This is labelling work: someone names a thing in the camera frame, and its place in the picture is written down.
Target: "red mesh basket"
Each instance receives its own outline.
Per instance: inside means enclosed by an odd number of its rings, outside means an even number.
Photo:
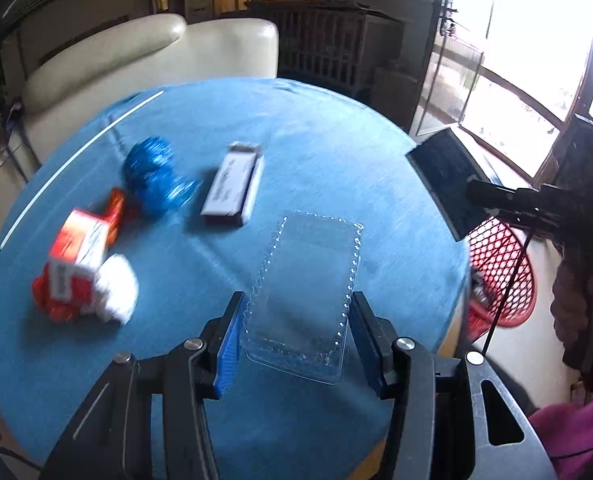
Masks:
[[[491,325],[494,315],[501,303],[503,293],[510,281],[510,275],[521,252],[522,242],[506,224],[496,218],[490,218],[472,231],[467,240],[470,247],[471,268],[478,269],[483,275],[483,289],[490,304],[485,306],[478,301],[470,302],[469,333],[474,335],[482,328],[481,323],[473,319],[480,318],[487,327]],[[512,327],[520,325],[532,314],[537,300],[537,286],[528,255],[523,258],[512,290],[506,301],[499,326]]]

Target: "white tissue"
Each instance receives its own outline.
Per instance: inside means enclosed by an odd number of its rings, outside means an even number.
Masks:
[[[104,322],[116,319],[125,324],[130,321],[138,298],[138,281],[123,254],[113,254],[100,266],[94,292],[94,310]]]

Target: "red and white box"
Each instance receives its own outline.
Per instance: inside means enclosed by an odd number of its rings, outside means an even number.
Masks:
[[[109,222],[74,209],[61,227],[48,256],[52,300],[93,311],[94,278],[105,261]]]

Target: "white sofa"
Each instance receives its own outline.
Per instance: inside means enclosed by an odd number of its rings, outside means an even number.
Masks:
[[[265,20],[231,19],[187,25],[177,14],[122,23],[48,60],[23,90],[24,124],[45,160],[101,109],[128,94],[164,84],[228,76],[276,77],[278,32]],[[17,158],[33,165],[23,148]],[[0,226],[23,180],[0,169]]]

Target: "round table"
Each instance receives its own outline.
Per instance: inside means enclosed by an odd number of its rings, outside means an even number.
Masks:
[[[413,141],[370,108],[289,80],[222,79],[163,87],[77,156],[36,198],[0,250],[0,411],[42,462],[117,351],[167,353],[198,336],[235,290],[250,291],[276,219],[285,210],[344,217],[365,226],[355,290],[377,316],[436,351],[464,285],[468,254],[456,243],[405,158]],[[107,108],[49,158],[20,194],[0,244],[37,192],[75,152],[160,89]],[[177,172],[204,179],[178,211],[134,219],[113,252],[140,282],[131,321],[96,317],[57,325],[33,304],[30,285],[75,207],[102,212],[131,147],[166,137]],[[199,212],[229,142],[264,146],[266,167],[252,218],[211,228]],[[377,399],[348,339],[347,369],[334,386],[240,361],[230,391],[206,410],[214,454],[228,480],[342,480],[386,431],[390,402]],[[164,471],[160,402],[153,407],[153,460]]]

